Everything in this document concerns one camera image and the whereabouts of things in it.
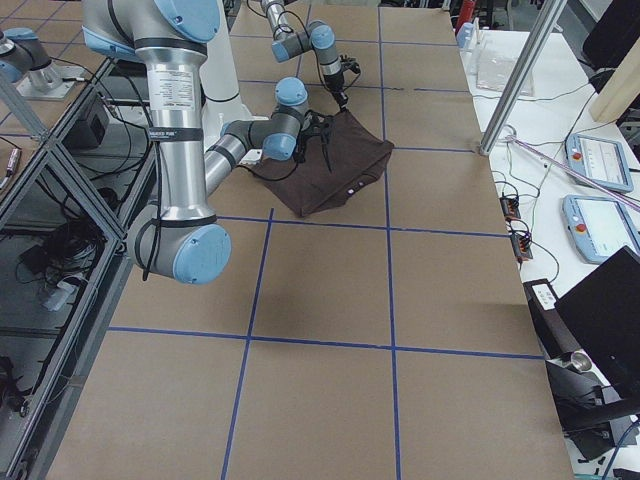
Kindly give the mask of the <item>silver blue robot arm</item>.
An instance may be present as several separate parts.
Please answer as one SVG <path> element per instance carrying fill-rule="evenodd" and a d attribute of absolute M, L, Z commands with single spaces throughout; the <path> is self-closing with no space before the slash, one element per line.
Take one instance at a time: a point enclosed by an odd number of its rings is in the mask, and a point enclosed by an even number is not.
<path fill-rule="evenodd" d="M 208 198 L 251 152 L 293 155 L 310 122 L 304 83 L 280 80 L 273 113 L 253 116 L 218 1 L 87 1 L 83 33 L 90 49 L 147 71 L 157 195 L 128 230 L 129 255 L 148 274 L 213 281 L 232 247 Z"/>
<path fill-rule="evenodd" d="M 300 31 L 295 30 L 288 21 L 291 11 L 285 8 L 285 1 L 260 1 L 262 13 L 266 16 L 272 31 L 272 53 L 278 63 L 283 63 L 312 51 L 316 56 L 320 80 L 331 94 L 340 110 L 348 104 L 345 76 L 348 70 L 361 73 L 357 60 L 341 55 L 336 46 L 333 29 L 324 21 L 315 20 Z"/>

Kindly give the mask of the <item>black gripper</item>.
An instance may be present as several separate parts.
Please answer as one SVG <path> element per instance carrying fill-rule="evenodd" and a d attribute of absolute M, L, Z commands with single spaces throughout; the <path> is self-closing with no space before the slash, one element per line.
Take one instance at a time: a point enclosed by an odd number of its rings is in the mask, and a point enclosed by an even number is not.
<path fill-rule="evenodd" d="M 345 93 L 345 80 L 342 73 L 324 76 L 324 83 L 340 110 L 345 110 L 349 101 Z"/>
<path fill-rule="evenodd" d="M 324 117 L 319 123 L 319 138 L 321 145 L 321 152 L 329 172 L 333 172 L 329 147 L 331 143 L 331 135 L 333 129 L 334 117 L 332 115 Z"/>

